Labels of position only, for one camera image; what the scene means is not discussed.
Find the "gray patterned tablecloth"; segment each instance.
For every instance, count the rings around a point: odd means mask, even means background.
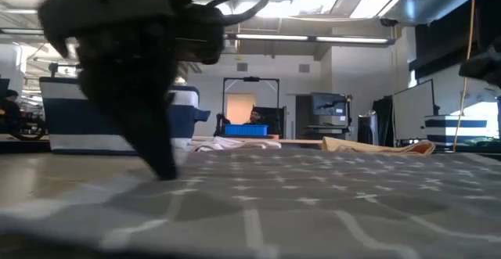
[[[501,258],[500,165],[465,154],[191,153],[178,181],[131,171],[4,210],[0,230],[155,254]]]

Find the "doorway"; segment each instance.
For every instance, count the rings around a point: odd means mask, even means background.
[[[312,109],[311,95],[296,95],[296,132],[294,138],[301,138],[301,133],[307,126],[317,124]]]
[[[247,123],[255,105],[256,94],[227,94],[226,118],[232,124]]]

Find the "whiteboard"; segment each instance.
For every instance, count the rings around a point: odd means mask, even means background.
[[[397,140],[427,138],[424,117],[434,115],[433,81],[425,81],[393,95]]]

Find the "blue crate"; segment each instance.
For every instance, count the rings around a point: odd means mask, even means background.
[[[225,125],[226,135],[246,135],[246,136],[266,136],[268,135],[268,125],[257,124],[227,124]]]

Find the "striped box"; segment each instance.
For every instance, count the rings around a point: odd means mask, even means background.
[[[101,116],[84,97],[74,78],[40,78],[41,96],[54,153],[134,155],[118,128]],[[194,87],[173,86],[170,110],[172,143],[184,149],[197,121],[207,121],[210,111],[198,110],[200,94]]]
[[[454,145],[458,117],[452,115],[428,116],[424,118],[425,132],[428,140],[437,146]],[[465,141],[488,136],[487,120],[482,117],[461,117],[458,130],[458,145],[466,145]]]

